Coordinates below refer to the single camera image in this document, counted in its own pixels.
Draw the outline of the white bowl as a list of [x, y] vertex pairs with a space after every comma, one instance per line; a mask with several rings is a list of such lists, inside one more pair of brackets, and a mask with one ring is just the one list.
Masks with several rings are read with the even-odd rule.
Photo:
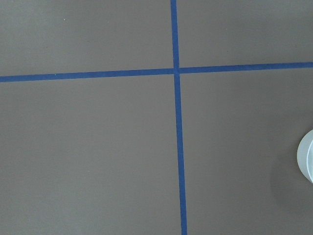
[[313, 182], [313, 131], [309, 131], [300, 141], [297, 149], [297, 163], [301, 173]]

